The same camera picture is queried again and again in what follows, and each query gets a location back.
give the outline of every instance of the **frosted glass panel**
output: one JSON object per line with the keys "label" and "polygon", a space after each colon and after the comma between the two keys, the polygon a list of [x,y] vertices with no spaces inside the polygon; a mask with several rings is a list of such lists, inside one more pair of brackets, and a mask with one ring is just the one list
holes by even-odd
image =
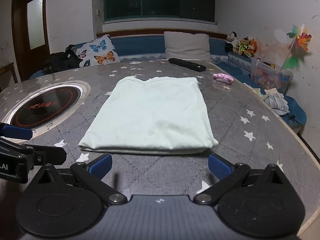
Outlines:
{"label": "frosted glass panel", "polygon": [[42,19],[42,0],[33,0],[27,6],[30,49],[45,44]]}

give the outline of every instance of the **remote control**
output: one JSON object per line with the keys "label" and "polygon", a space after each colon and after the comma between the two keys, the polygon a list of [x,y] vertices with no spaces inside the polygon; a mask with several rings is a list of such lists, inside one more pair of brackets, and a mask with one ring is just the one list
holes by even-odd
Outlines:
{"label": "remote control", "polygon": [[186,60],[183,60],[183,59],[177,59],[177,58],[173,57],[173,58],[169,58],[168,61],[169,61],[169,63],[175,64],[175,65],[178,65],[178,66],[181,66],[181,67],[186,67],[186,68],[198,71],[198,72],[202,72],[202,71],[206,70],[206,67],[203,66],[203,65],[200,65],[200,64],[197,64],[197,63],[193,63],[193,62],[190,62],[190,61],[186,61]]}

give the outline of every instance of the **metal screw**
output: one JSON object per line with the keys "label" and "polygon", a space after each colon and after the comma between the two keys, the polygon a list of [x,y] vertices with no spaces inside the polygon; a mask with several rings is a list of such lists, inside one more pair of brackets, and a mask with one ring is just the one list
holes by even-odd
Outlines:
{"label": "metal screw", "polygon": [[198,196],[196,196],[196,200],[201,203],[206,203],[206,202],[211,201],[212,198],[208,194],[199,194]]}
{"label": "metal screw", "polygon": [[112,194],[109,196],[109,199],[114,203],[118,203],[124,200],[124,195],[118,193]]}

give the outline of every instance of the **wooden door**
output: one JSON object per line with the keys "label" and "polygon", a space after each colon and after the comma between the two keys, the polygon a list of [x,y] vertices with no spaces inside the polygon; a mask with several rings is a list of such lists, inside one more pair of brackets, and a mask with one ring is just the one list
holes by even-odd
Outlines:
{"label": "wooden door", "polygon": [[21,81],[43,69],[50,51],[45,0],[12,0],[12,38]]}

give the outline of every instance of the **black round cooktop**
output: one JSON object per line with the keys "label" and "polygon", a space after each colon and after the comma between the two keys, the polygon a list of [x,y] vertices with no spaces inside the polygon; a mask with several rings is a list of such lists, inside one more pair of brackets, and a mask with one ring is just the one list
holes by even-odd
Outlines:
{"label": "black round cooktop", "polygon": [[80,90],[75,87],[59,87],[46,91],[19,108],[11,124],[29,129],[37,128],[61,115],[78,101],[80,96]]}

